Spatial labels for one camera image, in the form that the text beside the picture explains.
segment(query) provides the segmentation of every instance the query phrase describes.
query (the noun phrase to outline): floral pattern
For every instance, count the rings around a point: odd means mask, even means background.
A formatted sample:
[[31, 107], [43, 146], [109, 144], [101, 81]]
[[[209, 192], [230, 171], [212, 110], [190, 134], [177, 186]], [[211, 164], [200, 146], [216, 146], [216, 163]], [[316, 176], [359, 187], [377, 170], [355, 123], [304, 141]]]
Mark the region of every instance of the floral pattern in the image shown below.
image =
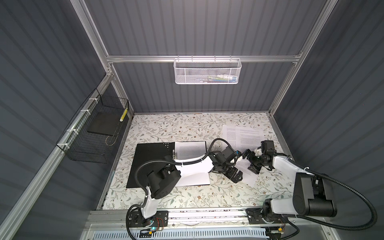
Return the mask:
[[[209, 146], [221, 137], [223, 125], [256, 128], [282, 152], [266, 113], [135, 115], [103, 209], [128, 209], [143, 201], [142, 189], [125, 188], [138, 143], [206, 141]], [[213, 150], [221, 150], [220, 141]], [[260, 206], [267, 198], [292, 197], [293, 193], [292, 181], [276, 169], [270, 172], [262, 168], [255, 187], [235, 184], [222, 174], [209, 176], [210, 185], [175, 187], [161, 199], [159, 208]]]

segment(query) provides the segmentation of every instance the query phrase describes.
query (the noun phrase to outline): sheet of paper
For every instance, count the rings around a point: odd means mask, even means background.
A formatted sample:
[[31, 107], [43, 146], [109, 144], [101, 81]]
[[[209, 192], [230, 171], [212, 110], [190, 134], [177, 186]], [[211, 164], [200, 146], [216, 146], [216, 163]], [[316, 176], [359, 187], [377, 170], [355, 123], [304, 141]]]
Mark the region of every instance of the sheet of paper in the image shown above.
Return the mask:
[[251, 163], [248, 161], [248, 159], [243, 159], [241, 157], [237, 160], [235, 167], [243, 172], [242, 182], [245, 182], [251, 187], [256, 187], [257, 175], [254, 174], [251, 170], [248, 170], [250, 165]]
[[235, 127], [236, 132], [236, 150], [244, 152], [247, 149], [253, 151], [261, 146], [264, 136], [261, 131], [251, 127]]
[[[223, 125], [223, 139], [225, 139], [233, 149], [236, 150], [236, 133], [234, 126]], [[223, 142], [222, 151], [228, 146], [225, 142]]]
[[[179, 160], [200, 157], [206, 151], [205, 142], [175, 142], [175, 158]], [[213, 164], [209, 158], [196, 164], [176, 168], [181, 172], [176, 187], [210, 184], [208, 173], [212, 170]]]

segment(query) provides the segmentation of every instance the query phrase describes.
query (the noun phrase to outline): striped wall panel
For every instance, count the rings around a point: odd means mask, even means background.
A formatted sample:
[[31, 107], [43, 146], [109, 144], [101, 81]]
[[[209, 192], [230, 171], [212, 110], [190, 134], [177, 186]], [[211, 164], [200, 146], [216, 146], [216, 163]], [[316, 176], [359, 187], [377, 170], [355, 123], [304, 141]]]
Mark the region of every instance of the striped wall panel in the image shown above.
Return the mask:
[[180, 85], [172, 63], [114, 63], [135, 112], [268, 110], [292, 63], [243, 63], [238, 84]]
[[[379, 220], [342, 239], [381, 236], [384, 226], [384, 2], [339, 0], [275, 118], [301, 165], [361, 191]], [[337, 224], [369, 220], [365, 204], [335, 187]]]
[[[0, 223], [104, 75], [69, 1], [0, 1]], [[14, 239], [77, 238], [108, 168], [64, 160]]]
[[293, 55], [325, 0], [86, 0], [109, 55]]

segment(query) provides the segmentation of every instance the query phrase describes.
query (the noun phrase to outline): wire mesh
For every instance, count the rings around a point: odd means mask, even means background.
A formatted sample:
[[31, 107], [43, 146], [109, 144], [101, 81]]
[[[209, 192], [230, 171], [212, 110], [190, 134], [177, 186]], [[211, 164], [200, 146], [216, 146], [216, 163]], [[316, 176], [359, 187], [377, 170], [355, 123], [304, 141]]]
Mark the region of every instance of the wire mesh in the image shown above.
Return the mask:
[[108, 113], [122, 116], [128, 107], [128, 100], [106, 95], [99, 95], [90, 107], [82, 111], [79, 122], [70, 131], [65, 143], [57, 143], [65, 154], [74, 161], [108, 163], [114, 161], [128, 117], [118, 122], [113, 136], [91, 133], [87, 129], [95, 120], [98, 113]]
[[226, 62], [174, 61], [177, 84], [237, 84], [241, 70], [240, 59]]

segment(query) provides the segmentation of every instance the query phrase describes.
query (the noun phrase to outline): table surface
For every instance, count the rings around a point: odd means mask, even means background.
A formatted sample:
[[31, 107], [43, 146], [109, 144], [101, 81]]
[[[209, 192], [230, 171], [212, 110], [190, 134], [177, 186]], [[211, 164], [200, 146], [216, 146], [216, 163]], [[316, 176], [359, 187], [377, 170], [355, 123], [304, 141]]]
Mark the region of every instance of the table surface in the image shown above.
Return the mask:
[[[266, 140], [273, 140], [277, 152], [283, 152], [266, 113], [223, 114], [149, 114], [135, 115], [128, 132], [103, 209], [128, 209], [144, 199], [141, 188], [126, 189], [132, 160], [138, 143], [206, 141], [207, 146], [222, 137], [222, 126], [258, 129]], [[213, 150], [221, 150], [220, 141]], [[262, 168], [256, 187], [233, 183], [223, 174], [209, 173], [210, 185], [175, 187], [161, 199], [159, 209], [261, 206], [267, 198], [292, 197], [293, 182], [283, 173]]]

